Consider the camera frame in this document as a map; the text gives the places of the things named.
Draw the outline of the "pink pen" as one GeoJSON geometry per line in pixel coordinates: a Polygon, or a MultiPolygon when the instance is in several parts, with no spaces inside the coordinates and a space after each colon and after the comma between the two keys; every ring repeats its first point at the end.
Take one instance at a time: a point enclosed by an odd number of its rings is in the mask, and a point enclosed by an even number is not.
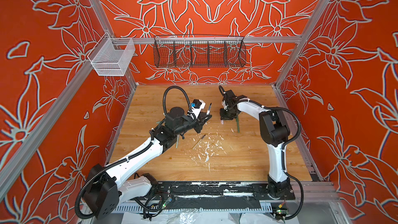
{"type": "Polygon", "coordinates": [[[209,104],[208,110],[207,110],[207,112],[206,112],[206,115],[207,115],[207,116],[211,115],[211,114],[210,114],[211,106],[212,106],[212,103],[209,104]]]}

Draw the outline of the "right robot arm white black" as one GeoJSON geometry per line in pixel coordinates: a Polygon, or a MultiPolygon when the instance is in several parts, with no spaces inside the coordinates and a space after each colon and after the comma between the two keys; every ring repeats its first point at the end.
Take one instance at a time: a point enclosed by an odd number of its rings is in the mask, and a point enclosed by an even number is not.
{"type": "Polygon", "coordinates": [[[287,108],[262,105],[245,95],[237,96],[232,90],[219,86],[223,97],[220,109],[221,120],[237,119],[240,113],[248,114],[259,121],[260,135],[267,145],[269,172],[267,175],[267,194],[272,199],[280,199],[292,190],[291,180],[298,183],[301,199],[297,210],[289,215],[281,210],[274,210],[272,217],[285,222],[300,213],[304,204],[304,188],[300,180],[287,171],[286,147],[302,133],[302,125],[297,116],[287,108]]]}

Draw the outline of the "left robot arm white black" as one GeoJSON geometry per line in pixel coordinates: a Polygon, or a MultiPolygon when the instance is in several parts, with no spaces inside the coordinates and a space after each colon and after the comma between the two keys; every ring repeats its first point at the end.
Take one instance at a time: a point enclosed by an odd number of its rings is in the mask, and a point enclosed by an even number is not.
{"type": "Polygon", "coordinates": [[[97,164],[90,170],[75,200],[74,211],[78,218],[102,219],[119,203],[147,196],[155,189],[156,180],[150,174],[134,180],[129,178],[149,161],[165,153],[188,131],[200,133],[212,118],[211,108],[204,101],[191,101],[179,86],[170,86],[164,91],[162,107],[164,118],[149,131],[149,138],[141,146],[111,164],[104,167],[97,164]],[[187,110],[181,107],[167,109],[166,98],[172,89],[183,93],[187,110]]]}

